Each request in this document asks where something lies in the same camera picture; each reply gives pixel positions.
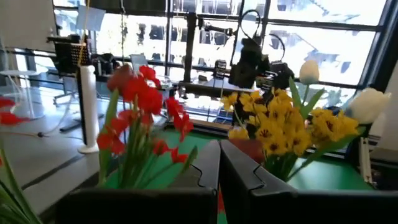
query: white pole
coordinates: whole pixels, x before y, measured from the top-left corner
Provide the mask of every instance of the white pole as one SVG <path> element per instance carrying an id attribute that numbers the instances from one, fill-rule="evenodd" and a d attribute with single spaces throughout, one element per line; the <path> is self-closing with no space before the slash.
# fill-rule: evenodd
<path id="1" fill-rule="evenodd" d="M 96 79 L 94 75 L 94 66 L 82 66 L 80 68 L 81 76 L 81 93 L 84 109 L 84 120 L 85 126 L 82 127 L 86 131 L 87 145 L 79 148 L 79 152 L 82 154 L 89 154 L 98 152 L 98 145 L 96 138 L 100 132 L 98 124 L 98 113 L 97 113 L 97 90 L 96 90 Z"/>

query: floor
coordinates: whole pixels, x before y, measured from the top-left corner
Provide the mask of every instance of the floor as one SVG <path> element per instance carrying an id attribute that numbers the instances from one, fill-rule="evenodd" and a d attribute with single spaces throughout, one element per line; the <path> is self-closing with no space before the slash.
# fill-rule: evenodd
<path id="1" fill-rule="evenodd" d="M 0 88 L 0 94 L 9 93 L 9 88 Z M 19 185 L 37 213 L 42 213 L 57 200 L 78 187 L 95 174 L 98 167 L 98 154 L 82 155 L 77 149 L 83 145 L 81 128 L 60 134 L 59 128 L 80 117 L 74 100 L 71 110 L 65 114 L 65 104 L 69 97 L 60 99 L 61 105 L 53 105 L 53 97 L 61 92 L 46 88 L 31 88 L 34 106 L 43 106 L 45 116 L 15 127 L 1 127 L 7 158 L 13 168 Z M 104 113 L 107 100 L 98 100 L 98 112 Z M 47 137 L 37 137 L 38 132 L 54 129 Z"/>

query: tulip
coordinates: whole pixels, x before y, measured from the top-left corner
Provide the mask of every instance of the tulip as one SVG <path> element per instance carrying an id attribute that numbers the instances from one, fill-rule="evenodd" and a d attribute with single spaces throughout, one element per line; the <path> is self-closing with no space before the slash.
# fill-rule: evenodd
<path id="1" fill-rule="evenodd" d="M 366 88 L 348 105 L 345 115 L 355 119 L 359 124 L 371 124 L 386 108 L 391 93 L 383 94 L 373 88 Z"/>
<path id="2" fill-rule="evenodd" d="M 319 67 L 316 61 L 308 60 L 300 68 L 300 82 L 304 85 L 317 83 L 319 80 Z"/>

